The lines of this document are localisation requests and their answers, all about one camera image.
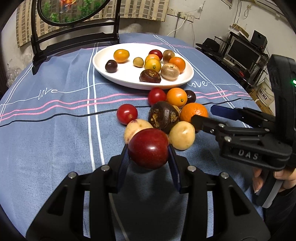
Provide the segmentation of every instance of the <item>potato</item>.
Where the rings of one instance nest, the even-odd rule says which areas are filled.
[[[143,129],[153,128],[153,126],[145,120],[135,119],[126,126],[124,131],[124,142],[128,144],[133,136]]]
[[[186,121],[178,122],[169,134],[170,143],[178,150],[187,150],[195,140],[195,129]]]

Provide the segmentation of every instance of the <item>black speaker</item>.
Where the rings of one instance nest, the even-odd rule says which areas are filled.
[[[264,51],[267,45],[267,39],[263,34],[254,30],[251,43],[256,45],[258,48],[261,48],[262,51]]]

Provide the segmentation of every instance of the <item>finger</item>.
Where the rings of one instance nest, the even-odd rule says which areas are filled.
[[[257,167],[253,167],[254,177],[259,177],[261,172],[262,172],[262,169],[257,168]]]
[[[284,170],[274,172],[274,177],[279,180],[296,180],[296,170],[295,168],[287,167]]]
[[[262,177],[254,177],[253,179],[253,189],[254,189],[254,192],[258,192],[262,187],[263,187],[263,179]]]
[[[284,181],[282,188],[283,189],[290,189],[296,185],[296,180],[293,181]]]

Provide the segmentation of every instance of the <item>oval plate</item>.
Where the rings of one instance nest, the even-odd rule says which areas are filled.
[[[114,59],[113,54],[118,49],[125,49],[129,51],[130,57],[125,63],[118,64],[118,68],[115,73],[108,73],[105,70],[105,65],[108,60]],[[140,43],[125,43],[108,46],[95,54],[95,56],[93,57],[93,65],[96,68],[96,70],[106,79],[116,84],[139,90],[151,90],[154,87],[159,87],[161,89],[171,89],[186,84],[193,78],[194,70],[191,64],[182,56],[175,53],[176,57],[184,59],[186,63],[185,70],[182,74],[178,76],[178,78],[175,81],[168,81],[161,77],[161,82],[159,84],[140,82],[139,77],[144,68],[135,67],[133,65],[133,60],[136,57],[141,57],[143,60],[145,60],[149,52],[153,49],[158,49],[162,53],[165,50],[167,50],[159,46]]]

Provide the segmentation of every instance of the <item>red tomato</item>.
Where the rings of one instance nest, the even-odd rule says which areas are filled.
[[[160,50],[154,49],[149,52],[149,54],[155,54],[159,57],[159,61],[163,58],[163,54]]]
[[[117,109],[117,119],[121,124],[127,125],[131,121],[137,119],[138,111],[131,104],[123,104]]]
[[[159,101],[166,101],[166,94],[160,88],[153,88],[148,94],[148,103],[153,106]]]

